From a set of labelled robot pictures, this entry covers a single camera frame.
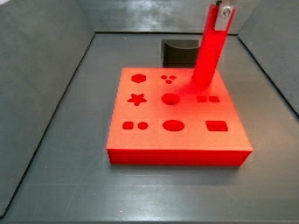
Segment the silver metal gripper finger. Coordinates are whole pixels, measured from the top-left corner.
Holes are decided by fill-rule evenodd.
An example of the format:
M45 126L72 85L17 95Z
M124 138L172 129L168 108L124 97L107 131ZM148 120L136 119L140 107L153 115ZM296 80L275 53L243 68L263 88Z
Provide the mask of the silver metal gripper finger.
M236 0L217 0L216 6L219 9L213 28L216 31L225 31L228 28L229 19L232 18Z

